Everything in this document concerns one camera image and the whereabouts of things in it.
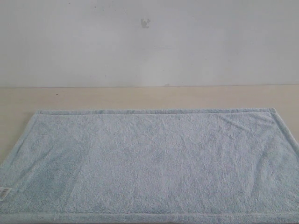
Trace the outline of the light blue fleece towel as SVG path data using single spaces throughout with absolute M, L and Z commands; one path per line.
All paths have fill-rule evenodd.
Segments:
M 3 224 L 292 224 L 299 145 L 273 108 L 39 110 L 0 186 Z

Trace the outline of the white printed paper label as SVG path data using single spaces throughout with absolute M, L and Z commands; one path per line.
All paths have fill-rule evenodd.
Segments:
M 9 192 L 11 191 L 11 188 L 8 187 L 0 187 L 0 201 L 3 201 Z

